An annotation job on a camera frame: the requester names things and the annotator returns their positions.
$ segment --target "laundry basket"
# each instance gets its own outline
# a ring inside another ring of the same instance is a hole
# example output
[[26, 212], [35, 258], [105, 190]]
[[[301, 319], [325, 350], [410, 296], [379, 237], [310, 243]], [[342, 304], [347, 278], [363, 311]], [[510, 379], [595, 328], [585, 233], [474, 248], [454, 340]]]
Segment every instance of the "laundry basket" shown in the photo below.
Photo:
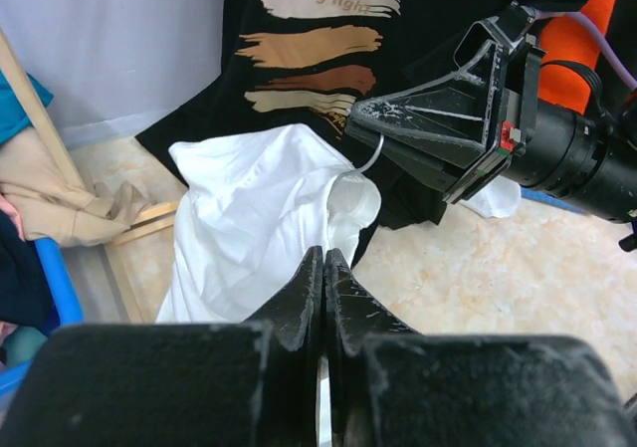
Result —
[[[35, 245], [54, 303], [45, 325], [40, 327], [44, 335], [49, 335], [60, 326], [81, 323], [84, 315], [58, 244], [49, 238], [43, 238], [37, 240]], [[30, 364], [31, 362], [24, 362], [0, 373], [0, 411], [9, 406]]]

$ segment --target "white wall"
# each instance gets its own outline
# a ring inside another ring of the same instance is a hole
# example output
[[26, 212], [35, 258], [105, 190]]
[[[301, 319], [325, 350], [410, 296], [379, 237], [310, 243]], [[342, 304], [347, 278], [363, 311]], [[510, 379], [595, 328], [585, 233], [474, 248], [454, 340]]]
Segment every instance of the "white wall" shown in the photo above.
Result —
[[219, 72], [222, 0], [0, 0], [69, 147], [136, 133]]

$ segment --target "baseboard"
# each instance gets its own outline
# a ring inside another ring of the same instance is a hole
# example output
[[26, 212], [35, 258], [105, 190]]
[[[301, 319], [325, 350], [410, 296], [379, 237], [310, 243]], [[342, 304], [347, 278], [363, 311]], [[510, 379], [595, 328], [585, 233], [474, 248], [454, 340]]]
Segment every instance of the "baseboard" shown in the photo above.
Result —
[[66, 126], [60, 128], [60, 138], [67, 146], [67, 149], [73, 150], [116, 138], [134, 136], [173, 110], [136, 113], [86, 125]]

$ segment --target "beige floor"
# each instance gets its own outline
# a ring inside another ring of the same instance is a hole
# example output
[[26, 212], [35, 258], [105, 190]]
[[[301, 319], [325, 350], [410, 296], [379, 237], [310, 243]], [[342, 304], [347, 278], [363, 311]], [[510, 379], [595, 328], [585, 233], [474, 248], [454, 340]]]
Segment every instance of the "beige floor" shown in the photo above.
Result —
[[[133, 139], [76, 150], [79, 166], [111, 187], [127, 179], [153, 201], [183, 187]], [[623, 397], [637, 391], [637, 256], [617, 247], [627, 228], [535, 202], [516, 216], [484, 220], [449, 208], [441, 226], [379, 230], [355, 275], [422, 333], [567, 334], [590, 342]], [[167, 289], [170, 231], [126, 246], [126, 263], [151, 321]], [[87, 317], [126, 321], [100, 249], [66, 258]]]

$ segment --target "orange fabric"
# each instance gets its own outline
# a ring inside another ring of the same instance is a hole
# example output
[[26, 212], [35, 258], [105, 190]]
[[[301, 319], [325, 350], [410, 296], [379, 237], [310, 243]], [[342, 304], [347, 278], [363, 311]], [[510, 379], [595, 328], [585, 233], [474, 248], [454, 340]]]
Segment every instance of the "orange fabric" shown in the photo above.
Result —
[[[615, 0], [588, 0], [581, 12], [606, 34], [614, 5]], [[593, 38], [577, 22], [567, 17], [550, 21], [541, 33], [540, 43], [546, 50], [543, 62], [574, 61], [594, 69], [599, 58], [599, 48]], [[539, 97], [552, 104], [584, 113], [590, 88], [580, 76], [569, 69], [548, 66], [541, 70]]]

